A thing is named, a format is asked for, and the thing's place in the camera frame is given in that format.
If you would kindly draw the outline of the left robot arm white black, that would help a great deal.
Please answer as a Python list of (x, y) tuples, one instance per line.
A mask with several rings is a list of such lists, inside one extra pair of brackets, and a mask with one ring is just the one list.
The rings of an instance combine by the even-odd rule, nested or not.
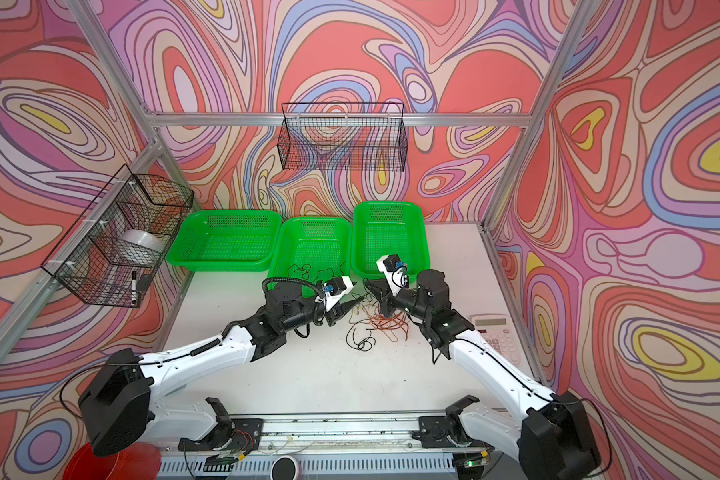
[(93, 454), (108, 457), (155, 440), (176, 440), (184, 451), (225, 448), (237, 427), (219, 399), (183, 404), (171, 395), (210, 374), (263, 359), (284, 346), (290, 332), (334, 325), (355, 306), (348, 297), (353, 288), (347, 276), (317, 283), (267, 278), (264, 305), (212, 337), (163, 352), (137, 355), (127, 348), (112, 354), (78, 400)]

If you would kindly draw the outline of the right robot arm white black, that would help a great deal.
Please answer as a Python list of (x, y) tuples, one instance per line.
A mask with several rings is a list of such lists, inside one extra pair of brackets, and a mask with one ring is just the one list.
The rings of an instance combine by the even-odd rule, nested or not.
[(485, 387), (505, 408), (500, 414), (466, 399), (456, 423), (467, 438), (516, 460), (529, 479), (585, 479), (602, 456), (583, 402), (557, 394), (499, 354), (452, 305), (443, 272), (428, 269), (406, 288), (397, 275), (364, 287), (383, 315), (414, 319), (427, 343)]

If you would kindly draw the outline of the right green plastic basket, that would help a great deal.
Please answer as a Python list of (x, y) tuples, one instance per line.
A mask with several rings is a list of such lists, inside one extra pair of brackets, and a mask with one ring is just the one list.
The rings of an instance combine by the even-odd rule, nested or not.
[(412, 277), (431, 265), (421, 208), (404, 201), (366, 201), (354, 210), (350, 264), (361, 278), (381, 279), (377, 261), (398, 255)]

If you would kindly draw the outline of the green plastic basket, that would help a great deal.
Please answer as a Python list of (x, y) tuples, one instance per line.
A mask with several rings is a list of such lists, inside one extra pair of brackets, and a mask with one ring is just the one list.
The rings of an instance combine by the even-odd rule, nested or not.
[(366, 201), (354, 210), (350, 264), (361, 278), (381, 279), (377, 261), (398, 255), (412, 277), (431, 265), (421, 208), (404, 201)]
[(311, 284), (350, 274), (350, 223), (336, 217), (294, 217), (278, 233), (268, 277)]
[(166, 260), (192, 272), (264, 271), (281, 225), (274, 211), (198, 211), (182, 222)]

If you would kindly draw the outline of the middle green plastic basket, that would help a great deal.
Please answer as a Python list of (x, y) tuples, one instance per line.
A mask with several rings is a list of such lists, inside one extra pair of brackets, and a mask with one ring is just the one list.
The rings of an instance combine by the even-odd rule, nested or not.
[(278, 233), (268, 277), (311, 284), (350, 274), (350, 223), (336, 217), (294, 217)]

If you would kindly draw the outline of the white pink calculator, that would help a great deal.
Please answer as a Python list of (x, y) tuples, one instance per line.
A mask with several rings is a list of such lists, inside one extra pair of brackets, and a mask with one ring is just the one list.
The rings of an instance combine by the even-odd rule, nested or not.
[(470, 317), (482, 337), (513, 365), (521, 365), (518, 337), (508, 318), (502, 314), (484, 313)]

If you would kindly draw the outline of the left green plastic basket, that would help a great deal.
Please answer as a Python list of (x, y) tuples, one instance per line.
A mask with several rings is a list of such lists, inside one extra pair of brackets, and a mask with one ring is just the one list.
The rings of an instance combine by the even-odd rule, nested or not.
[(281, 225), (274, 211), (198, 211), (182, 222), (166, 260), (192, 272), (264, 271)]

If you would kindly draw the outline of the black round speaker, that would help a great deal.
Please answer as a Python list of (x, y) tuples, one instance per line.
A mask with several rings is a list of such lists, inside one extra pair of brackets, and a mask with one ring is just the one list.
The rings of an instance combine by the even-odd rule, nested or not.
[(299, 480), (302, 469), (296, 458), (282, 455), (275, 459), (270, 468), (271, 480)]

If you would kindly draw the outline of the white tape roll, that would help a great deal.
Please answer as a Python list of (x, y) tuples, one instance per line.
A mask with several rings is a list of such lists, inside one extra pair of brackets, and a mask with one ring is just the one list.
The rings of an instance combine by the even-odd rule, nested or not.
[(158, 253), (162, 253), (165, 249), (165, 244), (160, 238), (144, 230), (126, 230), (120, 235), (119, 239)]

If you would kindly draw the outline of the red bucket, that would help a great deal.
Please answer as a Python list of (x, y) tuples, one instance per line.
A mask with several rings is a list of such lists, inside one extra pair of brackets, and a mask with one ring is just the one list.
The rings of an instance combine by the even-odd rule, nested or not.
[(161, 453), (153, 445), (136, 443), (111, 456), (97, 457), (90, 444), (81, 447), (67, 463), (63, 480), (156, 479)]

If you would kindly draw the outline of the aluminium rail front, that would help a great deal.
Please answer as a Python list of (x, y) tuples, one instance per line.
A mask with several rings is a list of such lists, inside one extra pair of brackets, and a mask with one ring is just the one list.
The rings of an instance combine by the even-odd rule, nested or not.
[[(187, 412), (166, 411), (165, 418), (153, 418), (147, 424), (146, 431), (138, 438), (147, 443), (179, 443), (181, 438), (200, 440), (222, 422), (237, 418), (227, 414), (206, 415), (200, 413), (197, 418)], [(418, 445), (411, 433), (418, 429), (420, 416), (446, 415), (456, 419), (466, 434), (476, 440), (486, 442), (507, 454), (518, 455), (521, 447), (531, 444), (542, 433), (557, 435), (561, 428), (548, 424), (538, 412), (530, 412), (522, 424), (513, 418), (502, 415), (492, 409), (473, 405), (468, 410), (448, 408), (442, 413), (434, 412), (382, 412), (374, 414), (335, 414), (335, 415), (267, 415), (263, 417), (262, 443), (272, 442), (282, 447), (289, 441), (315, 441), (321, 444), (345, 446), (379, 443), (382, 441), (400, 441)]]

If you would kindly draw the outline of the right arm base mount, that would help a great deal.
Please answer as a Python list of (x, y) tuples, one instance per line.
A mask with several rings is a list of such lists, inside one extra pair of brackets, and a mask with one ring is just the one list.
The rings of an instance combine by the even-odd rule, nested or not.
[(411, 433), (411, 437), (420, 442), (425, 449), (480, 448), (488, 451), (494, 450), (492, 445), (469, 437), (456, 419), (446, 415), (420, 416), (418, 429)]

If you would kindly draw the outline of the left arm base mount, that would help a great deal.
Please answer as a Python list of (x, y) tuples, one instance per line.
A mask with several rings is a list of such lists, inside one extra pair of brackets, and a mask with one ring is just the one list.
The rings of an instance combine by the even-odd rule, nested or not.
[(250, 453), (259, 448), (264, 420), (262, 418), (237, 418), (222, 422), (200, 440), (181, 438), (178, 450), (212, 451), (229, 450), (233, 453)]

